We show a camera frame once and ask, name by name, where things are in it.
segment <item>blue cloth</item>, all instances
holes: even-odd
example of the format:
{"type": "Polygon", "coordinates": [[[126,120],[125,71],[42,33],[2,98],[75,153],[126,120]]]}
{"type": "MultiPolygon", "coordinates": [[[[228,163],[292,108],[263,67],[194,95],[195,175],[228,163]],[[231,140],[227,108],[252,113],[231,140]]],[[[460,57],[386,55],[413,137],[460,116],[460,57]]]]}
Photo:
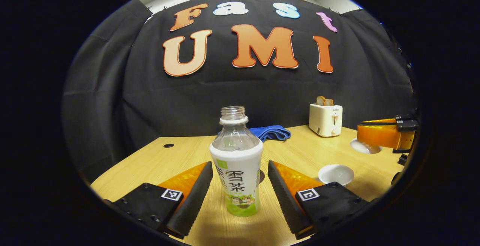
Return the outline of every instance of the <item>blue cloth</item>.
{"type": "Polygon", "coordinates": [[[249,129],[252,134],[256,135],[262,142],[265,140],[287,140],[292,136],[290,131],[280,125],[273,125],[260,128],[249,129]]]}

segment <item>plastic bottle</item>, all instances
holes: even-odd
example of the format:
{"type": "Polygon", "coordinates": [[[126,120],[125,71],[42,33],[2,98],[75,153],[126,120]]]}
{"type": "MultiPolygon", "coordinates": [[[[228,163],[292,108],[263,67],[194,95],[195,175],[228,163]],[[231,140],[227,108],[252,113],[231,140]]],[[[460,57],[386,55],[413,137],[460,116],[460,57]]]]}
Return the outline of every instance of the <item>plastic bottle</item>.
{"type": "Polygon", "coordinates": [[[248,217],[260,209],[258,185],[264,144],[245,126],[243,106],[221,110],[222,131],[210,145],[210,153],[223,187],[229,213],[248,217]]]}

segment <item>bottle label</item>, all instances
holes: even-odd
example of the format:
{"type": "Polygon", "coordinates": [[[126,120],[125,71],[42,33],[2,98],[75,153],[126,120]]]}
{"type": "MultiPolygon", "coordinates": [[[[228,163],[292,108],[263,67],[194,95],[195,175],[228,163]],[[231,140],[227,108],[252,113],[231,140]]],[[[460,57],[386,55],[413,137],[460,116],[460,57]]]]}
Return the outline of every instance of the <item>bottle label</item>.
{"type": "Polygon", "coordinates": [[[236,216],[254,215],[260,208],[258,186],[263,143],[244,151],[225,152],[210,147],[225,193],[226,208],[236,216]]]}

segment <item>orange letter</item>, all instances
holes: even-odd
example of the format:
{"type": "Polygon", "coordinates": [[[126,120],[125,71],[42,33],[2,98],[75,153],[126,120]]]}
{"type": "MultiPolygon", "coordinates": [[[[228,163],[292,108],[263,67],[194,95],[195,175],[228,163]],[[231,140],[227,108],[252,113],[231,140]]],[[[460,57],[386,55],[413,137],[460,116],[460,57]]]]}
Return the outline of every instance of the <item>orange letter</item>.
{"type": "Polygon", "coordinates": [[[193,58],[189,63],[180,63],[179,51],[180,43],[185,37],[179,36],[167,40],[163,43],[165,54],[163,55],[163,69],[173,77],[181,77],[196,72],[204,65],[207,55],[207,37],[212,33],[210,29],[200,30],[192,33],[190,38],[195,40],[193,48],[193,58]]]}
{"type": "Polygon", "coordinates": [[[238,55],[232,64],[235,67],[253,67],[257,63],[250,56],[250,48],[257,55],[258,60],[266,66],[276,50],[273,65],[279,68],[297,68],[298,61],[293,56],[292,40],[293,31],[284,27],[274,27],[265,39],[262,34],[250,24],[238,24],[232,27],[238,36],[238,55]]]}
{"type": "Polygon", "coordinates": [[[190,7],[188,9],[177,12],[175,14],[175,16],[177,17],[177,19],[175,20],[175,25],[173,25],[170,31],[181,29],[182,27],[186,27],[189,24],[193,23],[194,20],[191,20],[190,17],[198,17],[202,12],[202,10],[200,9],[206,8],[208,6],[208,4],[202,3],[201,5],[190,7]]]}
{"type": "Polygon", "coordinates": [[[313,36],[313,39],[317,42],[318,46],[318,64],[317,69],[323,73],[332,73],[333,67],[330,64],[330,42],[324,37],[313,36]]]}

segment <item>table top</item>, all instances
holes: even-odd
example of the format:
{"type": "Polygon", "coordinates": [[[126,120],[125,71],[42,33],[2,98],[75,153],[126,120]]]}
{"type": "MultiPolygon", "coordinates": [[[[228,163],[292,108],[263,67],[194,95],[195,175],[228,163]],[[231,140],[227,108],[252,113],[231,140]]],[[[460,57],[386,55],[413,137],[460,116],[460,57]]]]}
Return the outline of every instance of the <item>table top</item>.
{"type": "MultiPolygon", "coordinates": [[[[346,187],[371,201],[383,195],[393,176],[402,171],[399,154],[384,148],[377,154],[363,154],[350,146],[357,131],[342,128],[335,137],[320,137],[307,125],[287,128],[292,136],[285,141],[264,142],[261,170],[265,179],[259,185],[262,208],[251,217],[235,217],[224,204],[221,182],[214,174],[190,233],[183,241],[190,245],[271,245],[298,243],[290,232],[267,176],[269,160],[284,164],[312,178],[328,164],[343,164],[355,172],[346,187]]],[[[187,169],[211,161],[209,145],[215,136],[159,137],[98,177],[93,190],[104,199],[116,201],[141,183],[158,185],[187,169]],[[172,143],[173,147],[163,147],[172,143]]]]}

